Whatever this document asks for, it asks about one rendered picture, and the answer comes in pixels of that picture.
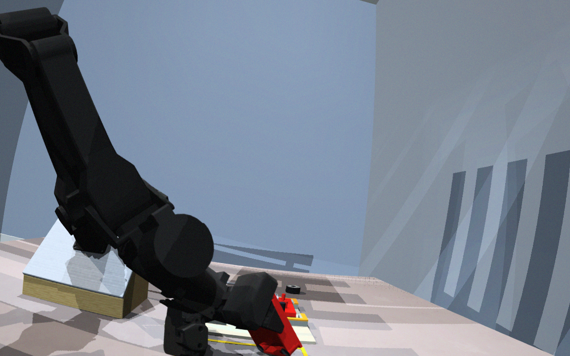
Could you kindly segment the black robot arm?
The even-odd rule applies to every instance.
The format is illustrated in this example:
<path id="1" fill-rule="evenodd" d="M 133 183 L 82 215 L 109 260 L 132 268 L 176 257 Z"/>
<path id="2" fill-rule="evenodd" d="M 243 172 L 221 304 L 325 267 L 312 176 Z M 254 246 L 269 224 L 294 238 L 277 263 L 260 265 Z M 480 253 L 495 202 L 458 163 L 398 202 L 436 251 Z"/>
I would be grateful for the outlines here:
<path id="1" fill-rule="evenodd" d="M 25 87 L 57 175 L 55 214 L 75 237 L 73 250 L 104 254 L 111 245 L 158 289 L 203 273 L 212 234 L 196 217 L 175 214 L 168 196 L 117 155 L 77 65 L 68 22 L 47 7 L 1 13 L 0 60 Z M 167 306 L 164 352 L 204 356 L 204 318 L 215 309 L 185 298 L 160 303 Z"/>

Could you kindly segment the black rubber tyre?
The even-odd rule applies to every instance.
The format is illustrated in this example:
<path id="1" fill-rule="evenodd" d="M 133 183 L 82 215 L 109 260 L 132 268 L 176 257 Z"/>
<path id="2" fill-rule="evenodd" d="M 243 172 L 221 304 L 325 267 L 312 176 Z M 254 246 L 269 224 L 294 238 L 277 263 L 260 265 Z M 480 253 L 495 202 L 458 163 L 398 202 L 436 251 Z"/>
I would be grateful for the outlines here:
<path id="1" fill-rule="evenodd" d="M 300 290 L 300 286 L 297 286 L 297 285 L 287 285 L 285 292 L 290 293 L 290 294 L 299 294 L 299 290 Z"/>

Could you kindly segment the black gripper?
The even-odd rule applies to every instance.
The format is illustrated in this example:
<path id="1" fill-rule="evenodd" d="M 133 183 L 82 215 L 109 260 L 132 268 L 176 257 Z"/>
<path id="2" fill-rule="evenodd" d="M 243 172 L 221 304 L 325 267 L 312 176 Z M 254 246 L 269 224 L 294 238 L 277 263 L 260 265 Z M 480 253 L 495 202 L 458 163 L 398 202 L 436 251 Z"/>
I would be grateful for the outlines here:
<path id="1" fill-rule="evenodd" d="M 185 298 L 215 309 L 212 319 L 235 329 L 256 331 L 262 327 L 282 333 L 284 325 L 272 303 L 278 280 L 266 272 L 247 273 L 238 276 L 234 286 L 227 286 L 230 275 L 207 268 L 190 278 L 171 279 L 161 288 L 167 298 Z"/>

